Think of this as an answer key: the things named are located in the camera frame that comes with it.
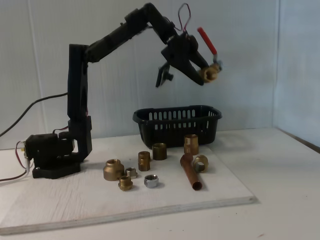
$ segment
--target black cable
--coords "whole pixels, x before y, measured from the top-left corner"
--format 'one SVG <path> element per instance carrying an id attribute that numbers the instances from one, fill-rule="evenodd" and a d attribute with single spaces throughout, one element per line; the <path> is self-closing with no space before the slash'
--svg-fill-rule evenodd
<path id="1" fill-rule="evenodd" d="M 35 105 L 36 103 L 39 103 L 39 102 L 41 102 L 41 101 L 43 101 L 43 100 L 47 100 L 47 99 L 54 99 L 54 98 L 63 97 L 63 96 L 66 96 L 66 95 L 68 95 L 67 92 L 62 93 L 62 94 L 58 94 L 58 95 L 46 96 L 46 97 L 43 97 L 43 98 L 40 98 L 40 99 L 34 101 L 33 103 L 31 103 L 31 104 L 26 108 L 26 110 L 24 110 L 24 112 L 22 113 L 22 115 L 21 115 L 9 128 L 7 128 L 6 130 L 4 130 L 4 132 L 2 132 L 2 133 L 0 134 L 0 137 L 2 137 L 2 136 L 5 135 L 7 132 L 9 132 L 9 131 L 24 117 L 24 115 L 26 115 L 26 113 L 30 110 L 30 108 L 31 108 L 33 105 Z"/>
<path id="2" fill-rule="evenodd" d="M 21 175 L 19 175 L 19 176 L 0 179 L 0 182 L 4 182 L 4 181 L 10 181 L 10 180 L 18 179 L 18 178 L 22 177 L 23 175 L 25 175 L 26 173 L 27 173 L 27 170 L 25 170 L 25 171 L 24 171 L 24 173 L 22 173 L 22 174 L 21 174 Z"/>

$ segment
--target robotic arm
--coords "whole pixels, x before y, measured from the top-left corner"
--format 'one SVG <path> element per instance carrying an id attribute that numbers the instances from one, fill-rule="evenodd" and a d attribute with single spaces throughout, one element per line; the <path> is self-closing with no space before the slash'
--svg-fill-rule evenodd
<path id="1" fill-rule="evenodd" d="M 194 36 L 188 35 L 186 31 L 178 35 L 175 25 L 163 17 L 151 3 L 131 12 L 125 17 L 125 21 L 109 35 L 91 45 L 69 45 L 68 131 L 31 135 L 25 141 L 25 157 L 34 161 L 34 178 L 57 179 L 80 172 L 80 163 L 92 151 L 92 125 L 87 111 L 88 63 L 99 62 L 145 29 L 153 28 L 166 44 L 161 51 L 166 63 L 159 68 L 156 87 L 161 86 L 165 80 L 173 79 L 173 75 L 169 73 L 170 66 L 180 70 L 195 83 L 204 84 L 204 79 L 191 64 L 193 62 L 201 69 L 209 67 L 198 52 Z M 74 140 L 77 141 L 78 152 L 73 152 Z"/>

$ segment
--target black plastic basket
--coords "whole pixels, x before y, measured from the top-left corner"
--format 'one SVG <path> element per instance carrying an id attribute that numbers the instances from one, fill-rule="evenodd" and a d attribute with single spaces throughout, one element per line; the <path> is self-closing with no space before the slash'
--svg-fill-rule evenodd
<path id="1" fill-rule="evenodd" d="M 183 147 L 187 134 L 196 134 L 200 145 L 210 144 L 221 118 L 219 110 L 206 105 L 146 108 L 133 114 L 142 141 L 150 149 L 156 143 L 165 143 L 168 148 Z"/>

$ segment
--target wire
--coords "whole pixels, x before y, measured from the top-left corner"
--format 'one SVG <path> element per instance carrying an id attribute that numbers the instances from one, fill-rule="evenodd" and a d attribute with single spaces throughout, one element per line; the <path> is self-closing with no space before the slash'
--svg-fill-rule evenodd
<path id="1" fill-rule="evenodd" d="M 182 22 L 181 22 L 181 18 L 180 18 L 180 11 L 181 11 L 181 9 L 182 9 L 184 6 L 187 6 L 187 8 L 188 8 L 189 18 L 188 18 L 188 20 L 186 21 L 184 27 L 182 27 Z M 190 21 L 190 19 L 191 19 L 191 10 L 190 10 L 190 7 L 189 7 L 189 4 L 188 4 L 188 3 L 183 3 L 183 4 L 179 7 L 178 17 L 179 17 L 179 22 L 180 22 L 180 27 L 181 27 L 181 29 L 178 29 L 178 28 L 176 28 L 176 27 L 175 27 L 175 29 L 177 29 L 178 31 L 183 31 L 183 32 L 185 32 L 185 31 L 186 31 L 186 27 L 187 27 L 187 25 L 188 25 L 188 23 L 189 23 L 189 21 Z"/>
<path id="2" fill-rule="evenodd" d="M 15 180 L 15 181 L 11 181 L 10 182 L 10 183 L 15 183 L 16 181 L 20 181 L 20 180 L 26 178 L 29 175 L 29 172 L 30 172 L 30 162 L 29 162 L 29 160 L 27 158 L 25 159 L 25 166 L 26 166 L 26 168 L 25 168 L 24 173 L 20 174 L 19 176 L 0 179 L 0 182 Z"/>
<path id="3" fill-rule="evenodd" d="M 30 108 L 31 108 L 33 105 L 35 105 L 36 103 L 39 103 L 39 102 L 41 102 L 41 101 L 43 101 L 43 100 L 47 100 L 47 99 L 53 99 L 53 98 L 63 97 L 63 96 L 66 96 L 66 95 L 68 95 L 67 92 L 62 93 L 62 94 L 58 94 L 58 95 L 46 96 L 46 97 L 44 97 L 44 98 L 40 98 L 40 99 L 34 101 L 33 103 L 31 103 L 31 104 L 26 108 L 26 110 L 24 110 L 24 112 L 22 113 L 22 115 L 21 115 L 9 128 L 7 128 L 6 130 L 4 130 L 4 132 L 2 132 L 2 133 L 0 134 L 0 137 L 2 137 L 2 136 L 5 135 L 7 132 L 9 132 L 9 131 L 24 117 L 24 115 L 26 115 L 26 113 L 30 110 Z"/>
<path id="4" fill-rule="evenodd" d="M 18 179 L 18 178 L 22 177 L 23 175 L 25 175 L 26 173 L 27 173 L 27 170 L 25 170 L 25 171 L 24 171 L 24 173 L 22 173 L 22 174 L 21 174 L 21 175 L 19 175 L 19 176 L 0 179 L 0 182 L 4 182 L 4 181 L 9 181 L 9 180 L 15 180 L 15 179 Z"/>
<path id="5" fill-rule="evenodd" d="M 22 162 L 20 160 L 20 157 L 19 157 L 19 154 L 18 154 L 18 144 L 20 143 L 21 141 L 18 141 L 15 145 L 15 155 L 16 155 L 16 158 L 18 159 L 18 162 L 20 163 L 21 167 L 23 167 L 24 169 L 26 169 L 23 165 L 22 165 Z"/>
<path id="6" fill-rule="evenodd" d="M 58 131 L 63 131 L 63 130 L 66 130 L 66 129 L 68 129 L 68 126 L 65 126 L 63 128 L 57 128 L 57 129 L 53 130 L 52 133 L 54 134 L 54 133 L 56 133 L 57 130 Z"/>

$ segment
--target brass fitting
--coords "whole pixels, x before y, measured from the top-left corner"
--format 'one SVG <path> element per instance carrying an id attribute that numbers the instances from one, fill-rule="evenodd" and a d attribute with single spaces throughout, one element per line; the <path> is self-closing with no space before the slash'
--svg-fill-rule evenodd
<path id="1" fill-rule="evenodd" d="M 199 181 L 198 176 L 194 170 L 194 168 L 191 166 L 191 162 L 194 159 L 194 157 L 191 155 L 191 153 L 184 154 L 180 159 L 180 164 L 193 188 L 193 190 L 198 191 L 202 188 L 202 183 Z"/>
<path id="2" fill-rule="evenodd" d="M 193 169 L 197 173 L 205 173 L 208 170 L 208 158 L 204 155 L 197 156 L 193 162 Z"/>
<path id="3" fill-rule="evenodd" d="M 150 170 L 150 152 L 141 151 L 138 153 L 139 171 L 146 172 Z"/>
<path id="4" fill-rule="evenodd" d="M 130 177 L 131 179 L 135 179 L 138 174 L 134 167 L 128 167 L 125 169 L 125 175 Z"/>
<path id="5" fill-rule="evenodd" d="M 213 63 L 209 67 L 202 68 L 198 73 L 203 78 L 203 81 L 205 83 L 211 83 L 213 80 L 216 80 L 218 78 L 220 69 L 221 68 L 218 63 Z"/>
<path id="6" fill-rule="evenodd" d="M 125 167 L 119 159 L 110 159 L 106 161 L 103 168 L 103 177 L 107 181 L 117 181 L 121 176 L 125 175 Z"/>
<path id="7" fill-rule="evenodd" d="M 134 183 L 131 181 L 131 177 L 129 176 L 122 176 L 119 179 L 118 186 L 122 191 L 128 191 L 132 189 Z"/>
<path id="8" fill-rule="evenodd" d="M 184 153 L 197 155 L 199 153 L 198 136 L 189 134 L 184 136 Z"/>
<path id="9" fill-rule="evenodd" d="M 167 159 L 167 145 L 165 143 L 155 143 L 152 145 L 153 160 Z"/>

